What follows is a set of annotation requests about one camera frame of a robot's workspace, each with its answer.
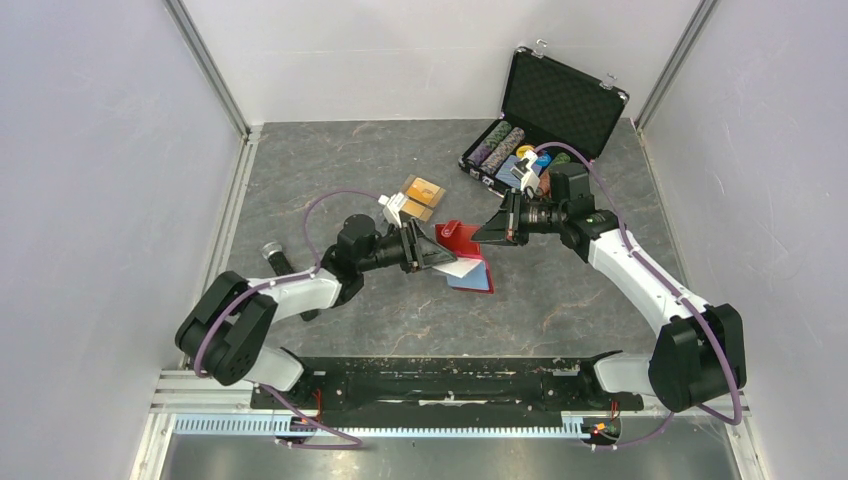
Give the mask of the red leather card holder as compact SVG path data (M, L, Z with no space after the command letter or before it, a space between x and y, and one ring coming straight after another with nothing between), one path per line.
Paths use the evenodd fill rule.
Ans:
M472 240L472 236L479 229L479 225L466 224L459 220L436 224L438 244L448 249L457 259L436 266L434 270L445 276L448 286L454 290L493 294L495 288L489 263L482 254L481 245Z

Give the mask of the clear acrylic card tray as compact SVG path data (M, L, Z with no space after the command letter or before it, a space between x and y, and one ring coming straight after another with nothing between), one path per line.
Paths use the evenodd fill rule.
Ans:
M415 219L426 223L435 213L445 193L444 187L422 177L410 175L399 193L389 201L388 207L400 220Z

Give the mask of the gold VIP card stack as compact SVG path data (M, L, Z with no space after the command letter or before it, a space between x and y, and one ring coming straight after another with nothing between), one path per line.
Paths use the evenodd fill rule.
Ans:
M435 207L442 199L445 190L435 183L421 177L413 177L409 185L405 187L408 198L415 200L427 207Z

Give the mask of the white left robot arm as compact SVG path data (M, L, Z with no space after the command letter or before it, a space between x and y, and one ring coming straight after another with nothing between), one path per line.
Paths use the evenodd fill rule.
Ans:
M302 407L313 397L314 381L296 355L266 345L273 323L346 304L367 272L415 273L456 259L415 220L381 233L371 217L352 215L315 270L267 279L219 274L177 329L175 345L199 375L223 386L245 380L271 387L288 406Z

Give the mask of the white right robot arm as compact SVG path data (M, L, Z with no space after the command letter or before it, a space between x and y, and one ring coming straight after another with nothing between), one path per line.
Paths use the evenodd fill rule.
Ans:
M741 413L747 372L739 312L693 294L638 245L615 213L597 208L584 167L555 166L546 197L509 191L472 240L523 246L533 234L557 235L625 295L656 335L651 354L612 352L584 364L577 392L585 405L602 408L617 393L630 393L655 397L679 413L728 394L734 413Z

